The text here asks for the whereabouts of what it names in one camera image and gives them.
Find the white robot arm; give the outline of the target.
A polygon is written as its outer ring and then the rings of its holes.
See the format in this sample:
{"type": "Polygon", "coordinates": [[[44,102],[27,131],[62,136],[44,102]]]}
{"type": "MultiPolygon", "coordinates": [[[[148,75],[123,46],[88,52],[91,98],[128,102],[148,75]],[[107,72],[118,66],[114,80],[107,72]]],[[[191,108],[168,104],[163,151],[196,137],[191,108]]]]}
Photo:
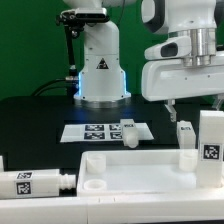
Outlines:
{"type": "Polygon", "coordinates": [[[63,0],[61,13],[74,32],[84,33],[84,67],[74,99],[93,107],[118,103],[130,96],[119,62],[119,29],[109,7],[141,2],[148,30],[168,39],[144,52],[141,94],[148,101],[214,95],[213,107],[224,101],[224,50],[218,50],[216,29],[224,21],[224,0],[63,0]]]}

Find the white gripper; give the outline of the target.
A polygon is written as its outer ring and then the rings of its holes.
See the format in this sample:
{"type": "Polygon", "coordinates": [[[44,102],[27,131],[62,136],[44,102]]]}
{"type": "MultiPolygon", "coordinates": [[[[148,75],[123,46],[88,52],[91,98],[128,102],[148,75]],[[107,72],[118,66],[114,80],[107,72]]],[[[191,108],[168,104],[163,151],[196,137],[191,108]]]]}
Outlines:
{"type": "Polygon", "coordinates": [[[218,94],[213,109],[224,103],[224,58],[214,58],[208,66],[185,67],[181,59],[148,62],[141,81],[142,95],[148,101],[167,100],[170,120],[176,121],[175,100],[218,94]]]}

